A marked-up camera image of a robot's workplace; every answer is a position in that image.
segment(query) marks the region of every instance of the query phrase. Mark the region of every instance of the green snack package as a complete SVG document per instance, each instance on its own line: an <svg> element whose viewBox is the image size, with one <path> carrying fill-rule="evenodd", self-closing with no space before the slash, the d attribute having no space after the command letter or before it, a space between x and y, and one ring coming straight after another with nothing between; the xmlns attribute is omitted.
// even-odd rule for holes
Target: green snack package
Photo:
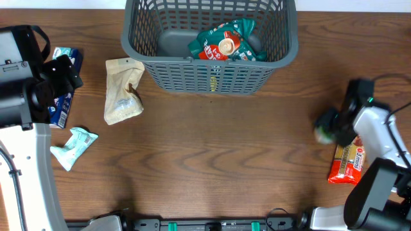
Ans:
<svg viewBox="0 0 411 231"><path fill-rule="evenodd" d="M256 22L252 19L237 19L203 31L188 44L194 58L203 60L252 60L267 59L267 52L255 53L247 42Z"/></svg>

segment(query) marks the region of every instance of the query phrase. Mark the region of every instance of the basket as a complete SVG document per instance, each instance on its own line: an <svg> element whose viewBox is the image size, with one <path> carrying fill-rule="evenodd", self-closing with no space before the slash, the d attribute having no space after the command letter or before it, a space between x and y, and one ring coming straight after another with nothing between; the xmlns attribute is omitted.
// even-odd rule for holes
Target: basket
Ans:
<svg viewBox="0 0 411 231"><path fill-rule="evenodd" d="M188 44L222 22L251 18L252 48L266 62L195 60ZM294 0L127 0L121 44L170 92L252 94L297 55Z"/></svg>

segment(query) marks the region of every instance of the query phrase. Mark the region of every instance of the red package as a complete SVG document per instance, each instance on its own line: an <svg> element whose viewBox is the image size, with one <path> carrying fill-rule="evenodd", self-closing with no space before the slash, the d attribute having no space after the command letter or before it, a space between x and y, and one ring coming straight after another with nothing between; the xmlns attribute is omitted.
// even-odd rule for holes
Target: red package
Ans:
<svg viewBox="0 0 411 231"><path fill-rule="evenodd" d="M346 147L337 146L328 183L358 184L365 160L365 150L361 138L357 137Z"/></svg>

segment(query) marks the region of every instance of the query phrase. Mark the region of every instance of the white wall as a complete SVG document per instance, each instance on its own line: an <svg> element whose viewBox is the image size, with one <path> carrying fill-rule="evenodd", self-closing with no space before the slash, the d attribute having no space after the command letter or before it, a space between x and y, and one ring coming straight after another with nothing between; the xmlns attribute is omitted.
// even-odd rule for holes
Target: white wall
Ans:
<svg viewBox="0 0 411 231"><path fill-rule="evenodd" d="M126 0L0 0L0 8L124 9ZM299 11L411 12L411 0L295 0Z"/></svg>

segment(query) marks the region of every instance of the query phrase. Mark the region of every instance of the wooden table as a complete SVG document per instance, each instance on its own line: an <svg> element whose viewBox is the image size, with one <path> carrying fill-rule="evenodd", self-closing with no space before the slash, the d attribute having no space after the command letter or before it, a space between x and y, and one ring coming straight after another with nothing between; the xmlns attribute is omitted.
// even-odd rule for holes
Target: wooden table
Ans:
<svg viewBox="0 0 411 231"><path fill-rule="evenodd" d="M253 96L170 94L145 73L144 112L108 126L103 119L105 61L123 58L123 10L0 10L0 26L36 24L52 47L83 49L84 86L74 95L68 128L99 138L70 172L52 157L66 219L89 219L125 207L164 218L264 216L345 202L352 185L330 185L335 147L314 140L312 124L339 107L350 79L411 75L411 15L299 12L299 54ZM402 79L382 80L376 98L393 107L411 98ZM398 114L411 141L411 113ZM69 129L52 130L63 145ZM7 229L0 207L0 230Z"/></svg>

